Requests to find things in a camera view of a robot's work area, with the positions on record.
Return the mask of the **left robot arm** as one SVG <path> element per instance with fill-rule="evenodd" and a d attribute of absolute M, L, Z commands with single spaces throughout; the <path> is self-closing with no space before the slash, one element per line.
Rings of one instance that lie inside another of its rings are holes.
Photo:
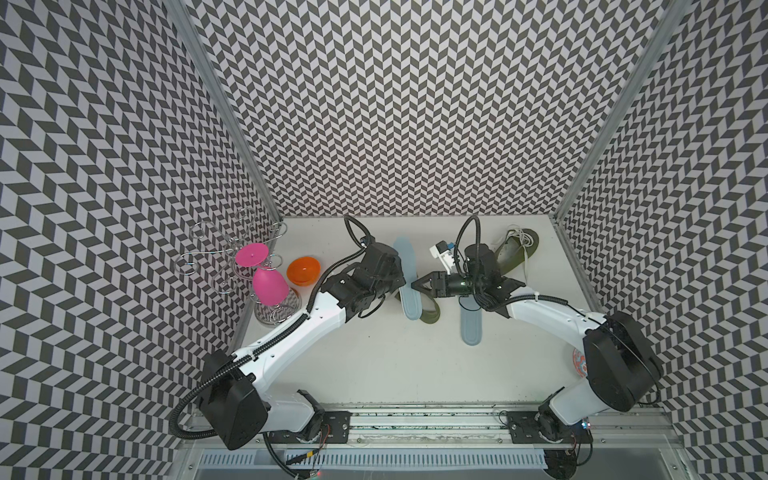
<path fill-rule="evenodd" d="M 359 262 L 324 278 L 314 301 L 277 329 L 232 355 L 208 355 L 205 388 L 193 399 L 213 434 L 230 450 L 272 432 L 315 440 L 325 410 L 307 391 L 276 387 L 276 380 L 312 345 L 404 285 L 398 252 L 373 242 Z"/>

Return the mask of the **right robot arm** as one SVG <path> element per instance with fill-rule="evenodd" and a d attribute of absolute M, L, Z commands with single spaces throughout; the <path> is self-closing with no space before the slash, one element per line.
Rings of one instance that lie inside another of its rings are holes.
<path fill-rule="evenodd" d="M 568 431 L 605 410 L 627 412 L 659 386 L 663 363 L 630 315 L 584 312 L 567 300 L 541 294 L 502 274 L 483 243 L 465 250 L 465 264 L 433 271 L 410 282 L 433 298 L 473 298 L 477 307 L 523 321 L 563 340 L 584 355 L 586 375 L 556 391 L 532 414 L 537 435 L 559 443 Z"/>

